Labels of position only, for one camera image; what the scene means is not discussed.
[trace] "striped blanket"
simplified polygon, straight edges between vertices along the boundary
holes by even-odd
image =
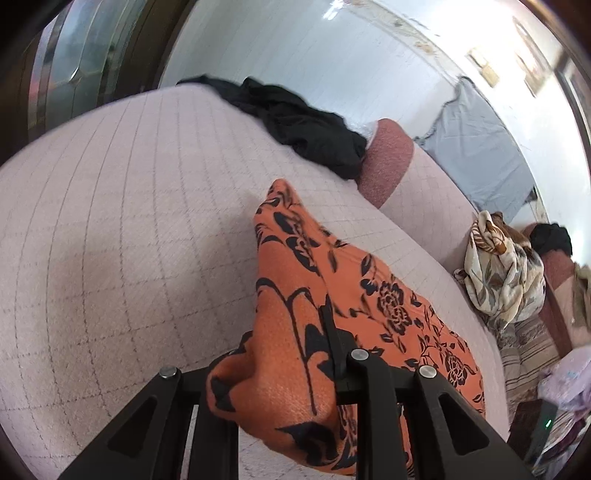
[[[520,402],[538,398],[540,371],[554,365],[560,356],[548,329],[537,315],[509,324],[498,341],[505,374],[509,422],[512,422]],[[573,424],[572,412],[559,411],[547,447],[560,441]]]

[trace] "sofa cushion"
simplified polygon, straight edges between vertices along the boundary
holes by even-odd
[[[396,122],[379,121],[359,191],[449,273],[463,268],[476,211]]]
[[[441,265],[354,182],[185,85],[85,114],[0,168],[0,424],[39,480],[56,478],[159,367],[205,366],[252,329],[251,222],[278,177],[466,340],[486,418],[507,436],[495,341]],[[260,442],[247,451],[245,465],[293,468]]]

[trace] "orange floral fabric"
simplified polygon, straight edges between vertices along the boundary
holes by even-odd
[[[255,217],[254,329],[207,379],[211,410],[272,450],[321,471],[353,474],[356,408],[337,406],[319,308],[388,364],[432,365],[484,415],[482,375],[466,342],[377,257],[335,238],[276,180]],[[408,432],[401,416],[407,467]]]

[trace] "beige cloth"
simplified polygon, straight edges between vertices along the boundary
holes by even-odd
[[[478,214],[470,229],[464,271],[456,271],[474,306],[502,331],[540,311],[545,298],[544,266],[528,245],[517,245],[491,214]]]
[[[575,264],[573,286],[574,325],[591,329],[591,268]]]

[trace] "purple fabric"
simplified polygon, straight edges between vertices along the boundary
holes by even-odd
[[[543,372],[538,397],[566,411],[591,408],[591,345],[572,350],[560,362]]]

